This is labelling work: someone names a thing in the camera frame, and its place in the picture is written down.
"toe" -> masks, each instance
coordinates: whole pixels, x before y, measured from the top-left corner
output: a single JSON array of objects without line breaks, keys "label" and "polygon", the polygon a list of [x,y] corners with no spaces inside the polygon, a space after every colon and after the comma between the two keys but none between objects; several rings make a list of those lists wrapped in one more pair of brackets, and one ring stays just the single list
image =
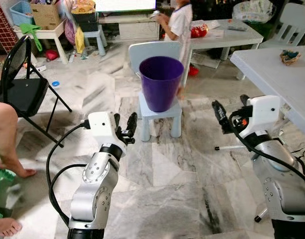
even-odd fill
[{"label": "toe", "polygon": [[18,176],[20,176],[21,178],[27,178],[35,175],[36,173],[37,171],[34,169],[24,169],[23,172],[18,173]]},{"label": "toe", "polygon": [[14,233],[11,230],[7,230],[8,235],[11,237]]},{"label": "toe", "polygon": [[4,234],[5,237],[8,237],[8,232],[7,231],[4,231],[3,234]]},{"label": "toe", "polygon": [[34,169],[27,169],[26,173],[27,173],[27,176],[33,176],[37,173],[37,171]]},{"label": "toe", "polygon": [[16,233],[17,233],[17,230],[16,230],[14,227],[11,227],[11,228],[10,228],[10,231],[11,231],[13,234],[16,234]]},{"label": "toe", "polygon": [[17,221],[14,221],[12,223],[12,227],[17,231],[20,231],[22,229],[22,225],[20,223],[18,223]]}]

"person's leg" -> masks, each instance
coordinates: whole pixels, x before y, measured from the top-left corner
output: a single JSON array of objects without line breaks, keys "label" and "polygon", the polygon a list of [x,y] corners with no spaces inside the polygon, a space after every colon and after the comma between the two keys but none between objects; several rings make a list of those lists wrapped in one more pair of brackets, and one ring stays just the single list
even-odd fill
[{"label": "person's leg", "polygon": [[22,225],[13,218],[0,218],[0,236],[11,237],[22,229]]},{"label": "person's leg", "polygon": [[24,169],[17,158],[16,128],[16,111],[10,105],[0,103],[0,169],[9,169],[19,177],[26,178],[34,175],[36,170]]}]

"brick wall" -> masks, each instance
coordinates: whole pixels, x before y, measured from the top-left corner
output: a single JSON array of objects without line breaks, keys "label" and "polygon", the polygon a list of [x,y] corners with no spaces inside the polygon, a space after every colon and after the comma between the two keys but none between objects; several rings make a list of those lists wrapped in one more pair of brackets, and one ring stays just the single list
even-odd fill
[{"label": "brick wall", "polygon": [[0,43],[4,50],[9,53],[17,42],[17,37],[12,31],[10,24],[8,23],[2,8],[0,6]]}]

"remote control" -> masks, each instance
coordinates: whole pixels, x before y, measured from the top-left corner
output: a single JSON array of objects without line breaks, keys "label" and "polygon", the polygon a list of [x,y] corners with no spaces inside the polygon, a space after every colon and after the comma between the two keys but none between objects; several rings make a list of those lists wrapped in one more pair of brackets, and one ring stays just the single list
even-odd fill
[{"label": "remote control", "polygon": [[232,30],[232,31],[247,31],[246,27],[235,27],[235,26],[229,26],[227,30]]},{"label": "remote control", "polygon": [[154,11],[154,12],[151,14],[150,18],[153,18],[153,17],[155,17],[156,15],[159,15],[159,14],[160,14],[160,12],[159,12],[158,10],[156,10],[156,11]]}]

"bare foot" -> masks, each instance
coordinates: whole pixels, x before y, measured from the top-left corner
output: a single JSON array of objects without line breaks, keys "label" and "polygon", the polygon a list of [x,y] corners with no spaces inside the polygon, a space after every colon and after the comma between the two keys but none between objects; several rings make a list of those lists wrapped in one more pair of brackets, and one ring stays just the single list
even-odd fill
[{"label": "bare foot", "polygon": [[0,169],[8,169],[21,178],[27,178],[37,173],[34,169],[24,169],[20,162],[17,165],[6,165],[0,160]]},{"label": "bare foot", "polygon": [[22,225],[13,218],[0,218],[0,236],[11,237],[22,229]]}]

